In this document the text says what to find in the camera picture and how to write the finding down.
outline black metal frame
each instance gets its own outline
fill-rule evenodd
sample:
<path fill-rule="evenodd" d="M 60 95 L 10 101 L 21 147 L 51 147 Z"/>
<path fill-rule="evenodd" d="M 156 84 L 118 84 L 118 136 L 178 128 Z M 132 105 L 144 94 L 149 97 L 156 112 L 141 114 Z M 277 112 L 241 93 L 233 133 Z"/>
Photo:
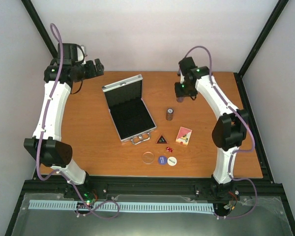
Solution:
<path fill-rule="evenodd" d="M 262 141 L 258 132 L 258 128 L 251 110 L 249 99 L 242 81 L 242 77 L 247 71 L 252 60 L 256 56 L 262 43 L 266 39 L 270 30 L 274 26 L 280 13 L 283 11 L 288 0 L 279 0 L 272 14 L 270 15 L 265 27 L 260 33 L 256 43 L 251 52 L 245 60 L 242 68 L 238 73 L 234 73 L 239 95 L 241 97 L 243 107 L 249 113 L 249 126 L 255 137 L 256 153 L 259 159 L 262 170 L 262 179 L 253 179 L 256 185 L 259 196 L 279 196 L 281 197 L 285 213 L 287 215 L 292 232 L 295 235 L 295 221 L 291 212 L 284 188 L 282 184 L 274 183 L 270 166 L 262 145 Z M 44 39 L 50 53 L 54 55 L 54 46 L 51 46 L 51 40 L 48 36 L 43 24 L 41 23 L 38 14 L 33 7 L 30 0 L 22 0 L 29 15 L 35 23 L 38 31 Z M 90 182 L 93 188 L 96 189 L 99 198 L 110 198 L 119 194 L 135 194 L 135 195 L 180 195 L 191 199 L 205 200 L 210 203 L 220 203 L 221 201 L 213 199 L 210 195 L 205 194 L 205 189 L 209 186 L 210 178 L 151 178 L 151 177 L 90 177 Z M 240 181 L 235 183 L 235 188 L 242 196 L 253 196 L 254 190 L 251 184 L 247 181 Z M 67 197 L 78 199 L 78 196 L 73 191 L 70 184 L 61 176 L 51 176 L 45 182 L 36 179 L 36 175 L 32 180 L 26 180 L 22 188 L 20 197 L 17 201 L 15 210 L 13 212 L 10 224 L 6 231 L 6 236 L 12 234 L 15 221 L 22 204 L 23 196 L 26 193 L 64 193 Z"/>

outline white cable tray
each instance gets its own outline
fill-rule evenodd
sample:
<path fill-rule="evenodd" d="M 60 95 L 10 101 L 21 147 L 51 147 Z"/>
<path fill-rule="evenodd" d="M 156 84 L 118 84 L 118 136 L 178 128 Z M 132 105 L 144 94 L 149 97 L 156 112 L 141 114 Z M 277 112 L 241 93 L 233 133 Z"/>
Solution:
<path fill-rule="evenodd" d="M 30 200 L 29 209 L 44 210 L 76 210 L 78 201 L 51 201 L 51 200 Z M 212 214 L 214 212 L 213 204 L 210 203 L 135 203 L 118 202 L 120 212 L 135 213 L 204 213 Z M 83 211 L 88 209 L 85 206 L 79 208 Z M 117 212 L 117 206 L 114 203 L 106 203 L 100 206 L 96 211 Z"/>

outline stacked coins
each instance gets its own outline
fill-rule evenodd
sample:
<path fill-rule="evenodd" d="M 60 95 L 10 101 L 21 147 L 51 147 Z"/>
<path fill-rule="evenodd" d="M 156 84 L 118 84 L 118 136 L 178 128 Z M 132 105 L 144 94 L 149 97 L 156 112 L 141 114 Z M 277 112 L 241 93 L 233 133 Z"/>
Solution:
<path fill-rule="evenodd" d="M 172 108 L 167 109 L 166 120 L 172 120 L 174 116 L 174 110 Z"/>

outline small box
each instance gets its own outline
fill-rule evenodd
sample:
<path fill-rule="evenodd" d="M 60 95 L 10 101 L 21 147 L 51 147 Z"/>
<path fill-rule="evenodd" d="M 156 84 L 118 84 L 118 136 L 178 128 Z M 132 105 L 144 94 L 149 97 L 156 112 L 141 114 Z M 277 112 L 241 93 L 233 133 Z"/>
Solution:
<path fill-rule="evenodd" d="M 176 143 L 187 146 L 190 140 L 191 132 L 191 129 L 180 127 L 178 135 L 176 137 Z"/>
<path fill-rule="evenodd" d="M 149 140 L 150 132 L 156 129 L 142 99 L 142 81 L 142 75 L 137 75 L 102 87 L 120 140 L 131 140 L 135 145 Z"/>

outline black triangle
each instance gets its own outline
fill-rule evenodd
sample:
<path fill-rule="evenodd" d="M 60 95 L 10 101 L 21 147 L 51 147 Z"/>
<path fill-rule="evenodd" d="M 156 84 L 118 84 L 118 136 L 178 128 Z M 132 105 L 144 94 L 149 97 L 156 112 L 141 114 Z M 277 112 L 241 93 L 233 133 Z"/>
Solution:
<path fill-rule="evenodd" d="M 166 141 L 165 137 L 161 134 L 161 136 L 159 136 L 156 144 L 168 144 L 168 142 Z"/>

